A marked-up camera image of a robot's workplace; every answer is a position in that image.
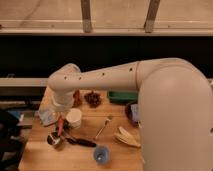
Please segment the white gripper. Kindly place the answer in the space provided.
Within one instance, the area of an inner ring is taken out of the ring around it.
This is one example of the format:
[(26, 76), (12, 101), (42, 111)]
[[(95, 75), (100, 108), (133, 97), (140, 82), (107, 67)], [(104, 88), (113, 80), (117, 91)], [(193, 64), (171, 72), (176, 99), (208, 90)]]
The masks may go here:
[[(74, 104), (72, 93), (54, 93), (51, 97), (50, 108), (53, 112), (67, 112)], [(69, 130), (69, 122), (63, 117), (63, 129)]]

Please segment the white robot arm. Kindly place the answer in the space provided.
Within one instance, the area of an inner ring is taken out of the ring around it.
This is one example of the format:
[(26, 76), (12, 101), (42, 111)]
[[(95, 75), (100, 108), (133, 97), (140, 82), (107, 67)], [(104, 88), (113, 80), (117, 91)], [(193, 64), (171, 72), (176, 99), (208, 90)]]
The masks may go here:
[(190, 62), (162, 58), (89, 72), (67, 64), (48, 86), (58, 110), (70, 108), (79, 89), (137, 92), (144, 171), (213, 171), (213, 89)]

